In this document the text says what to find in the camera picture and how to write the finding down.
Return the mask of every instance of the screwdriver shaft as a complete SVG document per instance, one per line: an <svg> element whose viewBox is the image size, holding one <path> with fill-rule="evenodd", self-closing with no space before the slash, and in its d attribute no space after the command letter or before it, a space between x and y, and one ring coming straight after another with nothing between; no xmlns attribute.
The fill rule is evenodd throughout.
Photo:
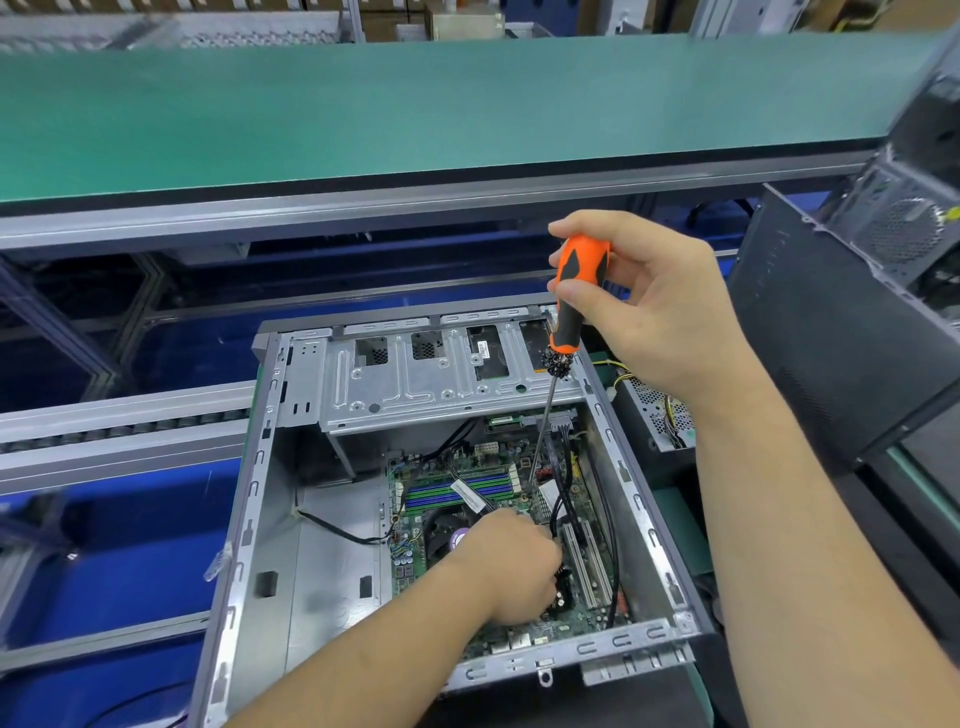
<svg viewBox="0 0 960 728"><path fill-rule="evenodd" d="M537 474L537 464L540 461L540 450L543 448L543 433L550 428L550 407L553 405L553 393L557 391L557 378L550 377L550 393L546 396L546 407L543 409L543 423L540 425L540 435L537 438L537 447L534 449L533 464L530 466L530 479L527 481L527 487L534 485L534 477Z"/></svg>

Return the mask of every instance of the motherboard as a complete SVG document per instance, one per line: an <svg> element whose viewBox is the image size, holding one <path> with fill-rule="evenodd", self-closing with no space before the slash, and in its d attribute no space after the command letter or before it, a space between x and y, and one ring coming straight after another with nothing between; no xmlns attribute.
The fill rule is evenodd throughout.
<svg viewBox="0 0 960 728"><path fill-rule="evenodd" d="M506 419L509 418L488 419L487 431L505 425ZM535 523L549 523L551 506L557 498L555 483L561 481L562 473L553 473L541 462L533 485L528 486L533 454L534 443L530 439L490 439L474 446L461 446L445 460L424 462L414 454L390 464L387 478L393 521L389 543L394 595L410 588L476 522L478 516L451 487L459 485L454 482L458 478L491 507L514 508L528 514ZM628 620L622 593L612 593L612 558L576 454L571 454L571 470L568 494L575 512L573 518L580 527L574 529L571 517L564 518L558 527L557 541L563 548L564 563L558 572L554 603L540 619L527 624L485 625L468 644L464 659L603 630L615 598L615 623Z"/></svg>

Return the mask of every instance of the cpu fan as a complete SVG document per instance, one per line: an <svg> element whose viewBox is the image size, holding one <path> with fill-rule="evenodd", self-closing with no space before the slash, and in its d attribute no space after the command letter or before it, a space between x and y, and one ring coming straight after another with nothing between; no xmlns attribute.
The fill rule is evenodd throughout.
<svg viewBox="0 0 960 728"><path fill-rule="evenodd" d="M475 514L463 506L431 511L423 519L423 546L427 567L433 566L453 550L476 522Z"/></svg>

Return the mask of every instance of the pci slot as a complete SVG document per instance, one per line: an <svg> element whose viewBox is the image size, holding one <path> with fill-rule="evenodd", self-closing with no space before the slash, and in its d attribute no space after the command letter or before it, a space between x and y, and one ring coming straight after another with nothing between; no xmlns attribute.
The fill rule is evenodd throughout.
<svg viewBox="0 0 960 728"><path fill-rule="evenodd" d="M600 588L603 603L610 604L613 601L613 589L607 576L607 570L603 567L603 560L600 558L600 549L597 547L596 539L593 538L593 529L590 528L587 519L580 519L580 525L584 528L584 534L587 536L587 560L590 563L590 570L593 571L597 586Z"/></svg>
<svg viewBox="0 0 960 728"><path fill-rule="evenodd" d="M584 602L587 604L588 609L596 609L597 597L590 586L587 567L584 566L584 557L580 553L580 547L577 546L577 537L573 533L573 526L569 523L564 523L560 530L564 534L566 551L570 554L570 558L573 559L573 569L576 570L577 578L580 579L580 591L584 595Z"/></svg>

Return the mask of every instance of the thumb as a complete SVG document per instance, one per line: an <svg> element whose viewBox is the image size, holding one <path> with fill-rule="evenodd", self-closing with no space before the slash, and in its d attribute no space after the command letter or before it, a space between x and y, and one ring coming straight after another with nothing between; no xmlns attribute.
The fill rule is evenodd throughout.
<svg viewBox="0 0 960 728"><path fill-rule="evenodd" d="M561 280L557 284L557 295L584 314L591 324L600 329L604 338L615 331L616 322L622 322L630 308L603 288L585 280Z"/></svg>

